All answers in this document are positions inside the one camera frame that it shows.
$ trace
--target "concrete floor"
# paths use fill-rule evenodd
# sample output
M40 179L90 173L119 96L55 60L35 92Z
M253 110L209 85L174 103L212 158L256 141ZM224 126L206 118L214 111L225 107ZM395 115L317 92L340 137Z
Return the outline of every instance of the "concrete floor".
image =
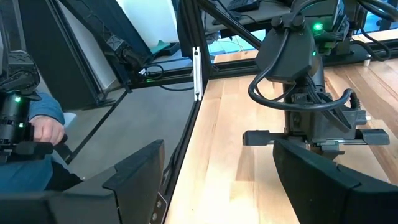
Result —
M186 88L192 83L170 85ZM113 93L115 98L123 90ZM193 104L193 91L172 92L159 87L133 90L112 112L103 125L71 162L71 170L90 178L138 151L156 139L165 141L165 163L180 141ZM85 138L109 108L76 112L68 128L71 150Z

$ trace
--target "black panel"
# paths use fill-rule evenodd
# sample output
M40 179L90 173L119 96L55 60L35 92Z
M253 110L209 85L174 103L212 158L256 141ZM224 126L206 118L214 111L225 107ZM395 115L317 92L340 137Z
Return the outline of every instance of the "black panel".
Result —
M148 224L163 165L157 140L64 192L0 195L0 223Z
M300 223L397 223L397 186L281 139L273 156Z
M56 0L20 0L27 51L63 109L96 104L95 75Z

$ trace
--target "blue sleeve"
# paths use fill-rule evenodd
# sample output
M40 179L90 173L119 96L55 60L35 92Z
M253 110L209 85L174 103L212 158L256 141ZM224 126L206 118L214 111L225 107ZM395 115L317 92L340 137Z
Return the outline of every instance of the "blue sleeve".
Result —
M63 118L63 111L58 101L46 93L38 94L42 99L30 102L29 120L37 115L44 115L54 118L64 125L65 120Z

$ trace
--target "wooden table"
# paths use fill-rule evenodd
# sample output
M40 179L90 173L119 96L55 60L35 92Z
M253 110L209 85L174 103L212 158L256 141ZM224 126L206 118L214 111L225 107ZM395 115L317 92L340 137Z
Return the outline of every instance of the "wooden table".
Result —
M216 61L255 57L257 52L217 56ZM389 146L341 146L339 162L398 184L398 60L325 70L326 85L336 98L345 88L358 94L371 120L367 126L390 135ZM253 76L209 82L166 218L168 224L298 223L272 158L272 146L242 145L248 129L281 132L284 112L253 102L247 88ZM268 98L281 85L259 85Z

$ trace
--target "person's hand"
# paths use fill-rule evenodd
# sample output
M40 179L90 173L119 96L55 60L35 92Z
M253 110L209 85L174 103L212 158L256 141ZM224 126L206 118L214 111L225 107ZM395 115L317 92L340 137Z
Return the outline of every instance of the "person's hand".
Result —
M34 141L58 144L65 134L63 125L49 116L38 115L30 120L35 127Z

